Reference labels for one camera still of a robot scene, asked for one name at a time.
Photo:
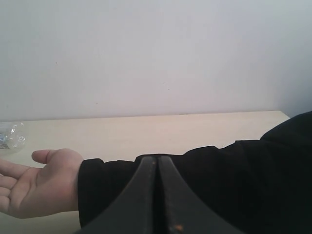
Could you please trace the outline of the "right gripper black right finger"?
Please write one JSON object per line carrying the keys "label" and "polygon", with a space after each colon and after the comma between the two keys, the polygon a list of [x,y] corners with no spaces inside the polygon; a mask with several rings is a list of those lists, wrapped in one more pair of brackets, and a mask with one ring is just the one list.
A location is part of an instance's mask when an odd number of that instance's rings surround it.
{"label": "right gripper black right finger", "polygon": [[241,231],[207,207],[190,189],[172,160],[158,160],[170,234],[240,234]]}

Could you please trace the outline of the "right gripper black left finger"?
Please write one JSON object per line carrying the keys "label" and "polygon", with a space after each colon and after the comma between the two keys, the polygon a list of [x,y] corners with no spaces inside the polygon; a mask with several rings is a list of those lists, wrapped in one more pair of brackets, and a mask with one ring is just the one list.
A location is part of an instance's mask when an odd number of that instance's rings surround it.
{"label": "right gripper black left finger", "polygon": [[144,157],[117,199],[79,234],[153,233],[153,193],[156,159]]}

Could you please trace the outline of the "person's open bare hand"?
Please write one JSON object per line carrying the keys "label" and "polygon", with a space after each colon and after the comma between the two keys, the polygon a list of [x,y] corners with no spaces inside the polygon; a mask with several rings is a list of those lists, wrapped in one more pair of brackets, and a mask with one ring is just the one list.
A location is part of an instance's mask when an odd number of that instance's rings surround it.
{"label": "person's open bare hand", "polygon": [[78,210],[78,172],[83,157],[70,149],[38,150],[43,168],[0,161],[0,211],[25,219]]}

